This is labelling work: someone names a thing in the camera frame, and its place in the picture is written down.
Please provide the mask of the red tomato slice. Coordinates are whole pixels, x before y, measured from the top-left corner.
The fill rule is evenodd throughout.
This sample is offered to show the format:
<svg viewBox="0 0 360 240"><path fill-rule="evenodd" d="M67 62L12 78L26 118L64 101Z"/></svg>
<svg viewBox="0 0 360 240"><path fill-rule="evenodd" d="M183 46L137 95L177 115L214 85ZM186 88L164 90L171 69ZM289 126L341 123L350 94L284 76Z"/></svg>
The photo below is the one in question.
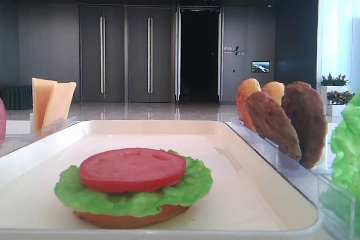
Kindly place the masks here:
<svg viewBox="0 0 360 240"><path fill-rule="evenodd" d="M6 136L6 109L2 99L0 99L0 141L3 141Z"/></svg>
<svg viewBox="0 0 360 240"><path fill-rule="evenodd" d="M123 148L85 159L79 173L88 188L110 193L142 192L178 183L186 166L186 159L172 152Z"/></svg>

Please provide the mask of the rear bread slice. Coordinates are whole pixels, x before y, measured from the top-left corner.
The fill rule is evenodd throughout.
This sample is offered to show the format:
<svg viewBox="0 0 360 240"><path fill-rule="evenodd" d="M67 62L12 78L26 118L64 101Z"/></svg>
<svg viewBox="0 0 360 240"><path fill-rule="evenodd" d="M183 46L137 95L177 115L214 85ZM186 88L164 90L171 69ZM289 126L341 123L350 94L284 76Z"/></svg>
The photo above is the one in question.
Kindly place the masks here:
<svg viewBox="0 0 360 240"><path fill-rule="evenodd" d="M246 101L248 97L254 92L260 92L261 87L259 82L254 78L249 78L244 80L237 91L236 94L236 106L238 118L244 123L244 125L250 130L256 132L255 127L253 126L251 117L248 113L246 107Z"/></svg>

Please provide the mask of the green lettuce leaf on bun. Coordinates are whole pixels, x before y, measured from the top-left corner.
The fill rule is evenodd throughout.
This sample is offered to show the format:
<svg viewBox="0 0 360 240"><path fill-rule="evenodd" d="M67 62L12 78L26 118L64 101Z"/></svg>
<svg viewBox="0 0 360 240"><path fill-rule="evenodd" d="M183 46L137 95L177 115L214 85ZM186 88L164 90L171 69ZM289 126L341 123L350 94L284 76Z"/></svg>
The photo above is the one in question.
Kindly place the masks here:
<svg viewBox="0 0 360 240"><path fill-rule="evenodd" d="M88 188L81 181L80 166L71 165L60 173L55 195L75 211L115 216L144 217L160 213L162 205L191 206L211 190L212 172L201 160L182 157L187 162L182 179L156 191L110 193Z"/></svg>

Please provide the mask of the brown meat patty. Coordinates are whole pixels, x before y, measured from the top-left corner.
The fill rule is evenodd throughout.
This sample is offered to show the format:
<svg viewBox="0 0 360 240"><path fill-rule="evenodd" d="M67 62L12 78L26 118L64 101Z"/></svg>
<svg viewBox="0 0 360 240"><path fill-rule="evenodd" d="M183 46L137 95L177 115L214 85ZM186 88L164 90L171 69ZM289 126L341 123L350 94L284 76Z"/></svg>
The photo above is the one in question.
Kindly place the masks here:
<svg viewBox="0 0 360 240"><path fill-rule="evenodd" d="M285 87L281 107L298 135L300 164L313 168L322 157L327 136L327 117L319 93L308 83L295 81Z"/></svg>
<svg viewBox="0 0 360 240"><path fill-rule="evenodd" d="M267 93L254 92L246 101L256 132L275 142L279 150L299 161L302 151L295 128L282 107Z"/></svg>

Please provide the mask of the front cheese slice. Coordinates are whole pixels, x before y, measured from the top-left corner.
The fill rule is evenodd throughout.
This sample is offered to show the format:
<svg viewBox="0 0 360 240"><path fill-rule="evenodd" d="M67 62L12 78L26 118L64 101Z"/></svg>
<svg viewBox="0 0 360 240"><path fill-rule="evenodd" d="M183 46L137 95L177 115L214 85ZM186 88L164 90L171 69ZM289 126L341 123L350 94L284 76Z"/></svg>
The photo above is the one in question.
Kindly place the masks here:
<svg viewBox="0 0 360 240"><path fill-rule="evenodd" d="M76 82L54 84L44 113L42 128L68 118L76 86Z"/></svg>

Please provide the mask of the front brown meat patty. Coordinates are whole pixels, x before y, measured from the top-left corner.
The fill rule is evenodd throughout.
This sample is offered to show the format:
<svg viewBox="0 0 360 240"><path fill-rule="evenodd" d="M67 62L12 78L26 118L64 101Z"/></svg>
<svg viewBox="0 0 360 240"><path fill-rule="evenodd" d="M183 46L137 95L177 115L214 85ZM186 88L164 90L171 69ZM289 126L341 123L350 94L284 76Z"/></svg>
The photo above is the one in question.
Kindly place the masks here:
<svg viewBox="0 0 360 240"><path fill-rule="evenodd" d="M327 136L327 117L319 93L308 83L295 81L285 87L281 107L298 135L300 164L313 168L322 157Z"/></svg>

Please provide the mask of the green lettuce leaf in rack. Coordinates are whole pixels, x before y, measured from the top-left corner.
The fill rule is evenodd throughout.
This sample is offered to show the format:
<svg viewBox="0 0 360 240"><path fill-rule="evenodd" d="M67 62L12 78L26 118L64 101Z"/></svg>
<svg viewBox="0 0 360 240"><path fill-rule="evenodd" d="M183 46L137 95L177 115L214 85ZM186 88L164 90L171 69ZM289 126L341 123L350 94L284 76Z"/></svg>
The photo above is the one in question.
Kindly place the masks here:
<svg viewBox="0 0 360 240"><path fill-rule="evenodd" d="M342 112L343 121L331 135L332 180L356 198L355 226L359 230L359 93Z"/></svg>

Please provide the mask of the middle dark double door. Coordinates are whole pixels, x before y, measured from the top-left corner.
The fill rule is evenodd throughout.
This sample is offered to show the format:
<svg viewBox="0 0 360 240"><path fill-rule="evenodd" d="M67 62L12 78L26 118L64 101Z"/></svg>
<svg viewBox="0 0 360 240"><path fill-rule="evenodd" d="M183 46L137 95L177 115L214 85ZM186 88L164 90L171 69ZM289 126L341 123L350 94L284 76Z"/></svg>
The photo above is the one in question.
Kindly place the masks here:
<svg viewBox="0 0 360 240"><path fill-rule="evenodd" d="M130 7L129 101L171 101L172 11Z"/></svg>

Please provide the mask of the dark double door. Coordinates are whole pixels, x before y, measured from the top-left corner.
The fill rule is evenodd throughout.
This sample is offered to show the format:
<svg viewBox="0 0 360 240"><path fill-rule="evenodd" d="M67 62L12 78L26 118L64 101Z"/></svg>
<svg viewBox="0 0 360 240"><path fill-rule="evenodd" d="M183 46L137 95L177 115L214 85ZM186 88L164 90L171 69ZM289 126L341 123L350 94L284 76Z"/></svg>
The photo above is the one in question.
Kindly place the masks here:
<svg viewBox="0 0 360 240"><path fill-rule="evenodd" d="M171 101L172 11L130 7L129 101Z"/></svg>
<svg viewBox="0 0 360 240"><path fill-rule="evenodd" d="M124 8L80 6L83 102L124 102Z"/></svg>

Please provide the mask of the bottom bun on tray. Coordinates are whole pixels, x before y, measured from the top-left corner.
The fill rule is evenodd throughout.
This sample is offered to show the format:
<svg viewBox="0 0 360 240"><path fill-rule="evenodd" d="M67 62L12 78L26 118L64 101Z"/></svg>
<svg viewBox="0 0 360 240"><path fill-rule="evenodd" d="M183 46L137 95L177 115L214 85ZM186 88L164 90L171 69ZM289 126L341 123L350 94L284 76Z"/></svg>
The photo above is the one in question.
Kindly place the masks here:
<svg viewBox="0 0 360 240"><path fill-rule="evenodd" d="M162 205L160 213L144 217L91 214L90 212L79 212L75 210L73 211L73 214L77 218L100 228L134 229L165 222L186 212L189 208L189 206Z"/></svg>

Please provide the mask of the potted flower planter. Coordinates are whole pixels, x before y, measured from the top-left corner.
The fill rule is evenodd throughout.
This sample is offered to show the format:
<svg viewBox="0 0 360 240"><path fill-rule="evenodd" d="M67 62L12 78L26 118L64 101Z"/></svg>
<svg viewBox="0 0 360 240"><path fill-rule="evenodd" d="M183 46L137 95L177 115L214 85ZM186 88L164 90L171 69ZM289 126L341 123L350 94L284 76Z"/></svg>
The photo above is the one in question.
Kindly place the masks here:
<svg viewBox="0 0 360 240"><path fill-rule="evenodd" d="M341 116L346 105L354 97L355 93L350 91L338 92L330 91L327 93L326 113L328 116Z"/></svg>
<svg viewBox="0 0 360 240"><path fill-rule="evenodd" d="M333 77L331 74L328 74L327 77L322 76L322 80L320 82L320 93L321 97L325 100L326 103L328 103L328 92L345 92L347 90L348 80L346 75L339 74L338 76Z"/></svg>

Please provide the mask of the lower potted flower planter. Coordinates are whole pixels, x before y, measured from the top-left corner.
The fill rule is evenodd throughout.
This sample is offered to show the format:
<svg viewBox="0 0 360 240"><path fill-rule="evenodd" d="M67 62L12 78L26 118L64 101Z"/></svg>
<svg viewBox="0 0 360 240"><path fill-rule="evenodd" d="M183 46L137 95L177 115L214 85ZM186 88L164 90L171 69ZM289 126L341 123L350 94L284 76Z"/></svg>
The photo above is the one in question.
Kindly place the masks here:
<svg viewBox="0 0 360 240"><path fill-rule="evenodd" d="M330 91L327 93L326 113L328 116L341 116L346 105L354 97L355 93L350 91L338 92Z"/></svg>

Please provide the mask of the white patty pusher block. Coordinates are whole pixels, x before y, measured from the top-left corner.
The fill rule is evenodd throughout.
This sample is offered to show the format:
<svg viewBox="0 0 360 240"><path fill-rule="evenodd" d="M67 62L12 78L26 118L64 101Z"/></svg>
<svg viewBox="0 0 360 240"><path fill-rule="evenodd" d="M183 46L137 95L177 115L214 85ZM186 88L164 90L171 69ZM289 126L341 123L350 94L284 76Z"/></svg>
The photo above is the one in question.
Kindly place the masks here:
<svg viewBox="0 0 360 240"><path fill-rule="evenodd" d="M317 164L310 169L314 174L319 175L331 175L332 168L332 157L331 157L331 144L330 140L326 138L326 144L322 152L322 156Z"/></svg>

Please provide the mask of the clear left rack front strip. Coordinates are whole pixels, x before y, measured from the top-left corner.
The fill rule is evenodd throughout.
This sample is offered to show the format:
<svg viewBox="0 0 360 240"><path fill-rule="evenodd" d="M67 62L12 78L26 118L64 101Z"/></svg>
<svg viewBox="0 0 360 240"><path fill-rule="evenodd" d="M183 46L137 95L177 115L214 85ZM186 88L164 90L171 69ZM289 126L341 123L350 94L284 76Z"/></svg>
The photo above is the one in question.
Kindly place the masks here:
<svg viewBox="0 0 360 240"><path fill-rule="evenodd" d="M32 144L46 136L59 132L78 122L76 116L61 120L36 132L32 131L32 122L27 120L7 121L6 138L1 141L1 156Z"/></svg>

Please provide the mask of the wall display screen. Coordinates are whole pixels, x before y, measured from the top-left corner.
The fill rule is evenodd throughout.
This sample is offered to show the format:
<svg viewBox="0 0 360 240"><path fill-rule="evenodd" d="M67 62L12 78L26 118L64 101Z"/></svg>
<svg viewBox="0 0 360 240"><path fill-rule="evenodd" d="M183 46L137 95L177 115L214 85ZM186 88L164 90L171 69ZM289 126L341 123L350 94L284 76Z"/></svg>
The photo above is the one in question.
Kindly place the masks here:
<svg viewBox="0 0 360 240"><path fill-rule="evenodd" d="M252 61L251 72L252 73L269 73L270 72L269 61Z"/></svg>

